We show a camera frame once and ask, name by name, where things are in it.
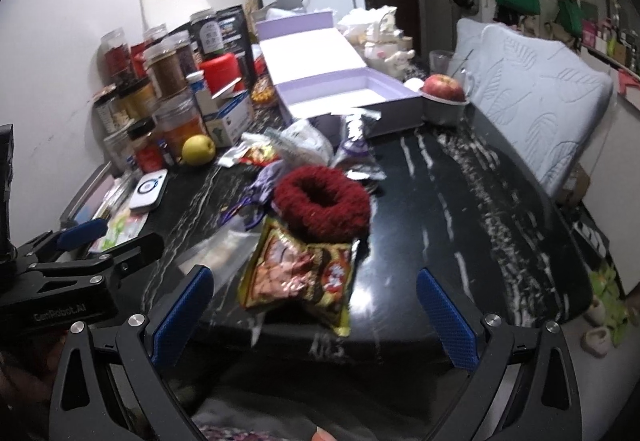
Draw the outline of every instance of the red plastic container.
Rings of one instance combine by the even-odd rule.
[[[226,53],[218,58],[201,63],[200,70],[204,72],[204,79],[207,81],[207,85],[209,85],[209,90],[212,94],[215,94],[236,78],[242,77],[238,59],[233,53]],[[244,84],[238,82],[234,91],[243,89]]]

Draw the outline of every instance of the black marble table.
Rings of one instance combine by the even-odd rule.
[[[254,132],[279,126],[257,114]],[[473,106],[457,130],[422,126],[372,140],[388,178],[372,197],[370,237],[356,262],[351,334],[338,338],[298,308],[264,314],[237,302],[238,273],[214,296],[196,339],[280,357],[382,361],[403,349],[439,353],[415,295],[424,266],[446,273],[483,312],[517,325],[562,323],[589,305],[591,288],[570,232],[513,148]],[[161,261],[123,281],[122,315],[148,311],[182,277],[174,260],[216,230],[220,210],[257,174],[218,166],[171,175],[144,232],[160,233]]]

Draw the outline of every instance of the jar label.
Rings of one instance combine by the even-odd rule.
[[[202,43],[202,51],[206,55],[222,50],[222,33],[218,22],[212,20],[202,25],[200,28],[200,42]]]

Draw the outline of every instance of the white plush figurine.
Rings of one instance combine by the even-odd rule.
[[[408,67],[409,60],[415,56],[415,51],[398,51],[385,60],[389,76],[398,78],[402,76],[402,72]]]

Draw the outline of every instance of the red plush ring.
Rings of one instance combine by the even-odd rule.
[[[276,186],[273,202],[292,231],[322,243],[348,243],[369,230],[369,194],[344,173],[303,166]]]

